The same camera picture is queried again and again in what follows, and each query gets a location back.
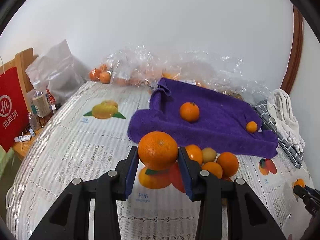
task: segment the hi logo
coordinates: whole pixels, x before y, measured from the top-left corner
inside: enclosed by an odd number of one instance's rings
[[[0,116],[7,117],[12,109],[11,99],[7,95],[0,97]]]

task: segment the gray plaid cloth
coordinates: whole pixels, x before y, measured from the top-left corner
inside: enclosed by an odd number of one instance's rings
[[[279,145],[282,147],[284,152],[289,157],[290,161],[293,163],[293,165],[300,169],[302,164],[302,159],[299,156],[299,154],[296,152],[296,150],[289,145],[288,141],[279,133],[277,132],[276,126],[273,122],[270,121],[270,114],[268,112],[267,108],[267,100],[262,100],[256,105],[253,106],[253,108],[256,110],[258,115],[262,119],[262,130],[272,130],[278,137]]]

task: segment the metal bolt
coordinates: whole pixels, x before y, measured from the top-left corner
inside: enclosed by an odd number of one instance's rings
[[[116,176],[117,174],[118,174],[118,172],[115,171],[115,170],[112,170],[112,171],[109,171],[109,172],[108,172],[108,176],[110,176],[110,177],[114,177],[114,176]]]
[[[243,184],[244,184],[244,179],[242,179],[242,178],[237,178],[237,179],[236,179],[236,183],[239,184],[239,185],[243,185]]]
[[[78,185],[80,183],[81,183],[81,179],[80,178],[75,178],[75,179],[72,180],[72,184],[73,185]]]
[[[207,177],[207,176],[209,176],[209,174],[210,174],[209,171],[206,171],[206,170],[200,171],[201,176]]]

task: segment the white wall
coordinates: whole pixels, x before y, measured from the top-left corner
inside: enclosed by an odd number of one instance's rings
[[[293,115],[304,139],[304,160],[316,188],[320,188],[320,43],[304,20],[301,62],[290,98]]]
[[[67,39],[82,73],[125,45],[152,52],[205,49],[244,60],[243,76],[271,90],[282,82],[293,31],[289,0],[27,0],[0,36],[9,61]]]

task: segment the red paper bag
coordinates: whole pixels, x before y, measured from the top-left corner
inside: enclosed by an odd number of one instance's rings
[[[17,68],[12,67],[0,75],[0,145],[6,152],[28,123],[28,110]]]

